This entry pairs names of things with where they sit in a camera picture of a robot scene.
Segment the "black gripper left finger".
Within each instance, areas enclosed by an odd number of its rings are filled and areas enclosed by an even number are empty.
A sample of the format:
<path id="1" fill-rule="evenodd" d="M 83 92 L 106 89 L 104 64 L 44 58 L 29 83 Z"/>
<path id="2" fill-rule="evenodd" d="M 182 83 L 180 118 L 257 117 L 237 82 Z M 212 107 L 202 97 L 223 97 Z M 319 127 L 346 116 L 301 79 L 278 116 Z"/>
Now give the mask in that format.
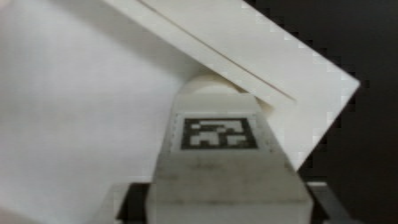
<path id="1" fill-rule="evenodd" d="M 148 224 L 148 182 L 120 183 L 111 187 L 100 209 L 88 224 Z"/>

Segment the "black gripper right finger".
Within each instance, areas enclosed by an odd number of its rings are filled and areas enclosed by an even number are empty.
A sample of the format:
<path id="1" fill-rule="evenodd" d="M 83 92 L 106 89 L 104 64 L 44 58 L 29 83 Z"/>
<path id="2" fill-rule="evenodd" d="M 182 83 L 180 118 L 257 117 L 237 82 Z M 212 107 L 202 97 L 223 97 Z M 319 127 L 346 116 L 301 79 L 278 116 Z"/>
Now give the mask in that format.
<path id="1" fill-rule="evenodd" d="M 351 216 L 328 183 L 312 181 L 308 183 L 308 189 L 315 199 L 312 224 L 365 224 Z"/>

